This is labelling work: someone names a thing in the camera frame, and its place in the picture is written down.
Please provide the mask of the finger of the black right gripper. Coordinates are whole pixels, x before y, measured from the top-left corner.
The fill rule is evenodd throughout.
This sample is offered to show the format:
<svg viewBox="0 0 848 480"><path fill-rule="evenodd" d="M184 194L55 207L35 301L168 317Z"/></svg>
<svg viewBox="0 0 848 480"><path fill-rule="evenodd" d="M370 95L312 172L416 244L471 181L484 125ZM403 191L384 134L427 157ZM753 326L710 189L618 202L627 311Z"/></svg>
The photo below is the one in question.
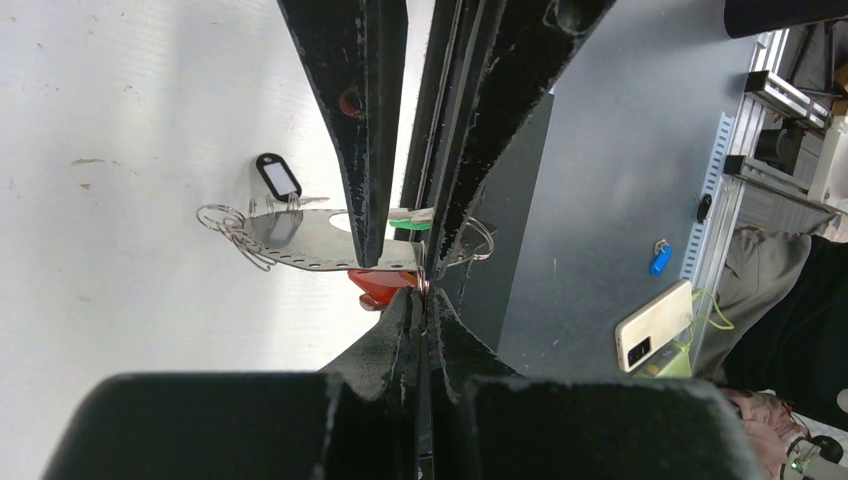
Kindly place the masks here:
<svg viewBox="0 0 848 480"><path fill-rule="evenodd" d="M491 170L594 33L611 1L438 1L404 207L434 207L422 269L447 270Z"/></svg>
<svg viewBox="0 0 848 480"><path fill-rule="evenodd" d="M403 1L278 3L334 146L357 263L383 253L408 32Z"/></svg>

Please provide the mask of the key with green tag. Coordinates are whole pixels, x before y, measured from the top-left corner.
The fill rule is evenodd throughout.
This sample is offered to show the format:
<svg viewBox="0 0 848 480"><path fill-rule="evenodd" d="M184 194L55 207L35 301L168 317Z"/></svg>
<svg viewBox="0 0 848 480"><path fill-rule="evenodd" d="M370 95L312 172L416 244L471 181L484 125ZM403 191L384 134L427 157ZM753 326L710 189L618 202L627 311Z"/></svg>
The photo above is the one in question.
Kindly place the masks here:
<svg viewBox="0 0 848 480"><path fill-rule="evenodd" d="M388 224L395 229L407 231L426 231L433 224L434 208L410 210L392 208L388 214Z"/></svg>

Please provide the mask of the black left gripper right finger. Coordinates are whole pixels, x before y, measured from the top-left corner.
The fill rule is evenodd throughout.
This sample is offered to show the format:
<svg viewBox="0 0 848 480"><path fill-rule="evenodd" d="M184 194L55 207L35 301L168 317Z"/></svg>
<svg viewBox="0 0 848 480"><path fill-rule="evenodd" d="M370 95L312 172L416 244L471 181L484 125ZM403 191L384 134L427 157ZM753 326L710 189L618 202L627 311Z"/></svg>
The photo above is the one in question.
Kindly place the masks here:
<svg viewBox="0 0 848 480"><path fill-rule="evenodd" d="M758 479L729 401L687 379L519 374L429 292L438 479Z"/></svg>

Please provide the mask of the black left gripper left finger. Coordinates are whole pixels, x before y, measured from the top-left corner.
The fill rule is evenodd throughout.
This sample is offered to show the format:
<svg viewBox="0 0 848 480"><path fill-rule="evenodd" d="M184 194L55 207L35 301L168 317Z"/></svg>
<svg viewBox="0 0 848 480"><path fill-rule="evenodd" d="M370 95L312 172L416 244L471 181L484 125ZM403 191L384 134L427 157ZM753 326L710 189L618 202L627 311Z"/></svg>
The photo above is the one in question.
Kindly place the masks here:
<svg viewBox="0 0 848 480"><path fill-rule="evenodd" d="M414 479L419 292L315 372L125 373L72 416L48 479Z"/></svg>

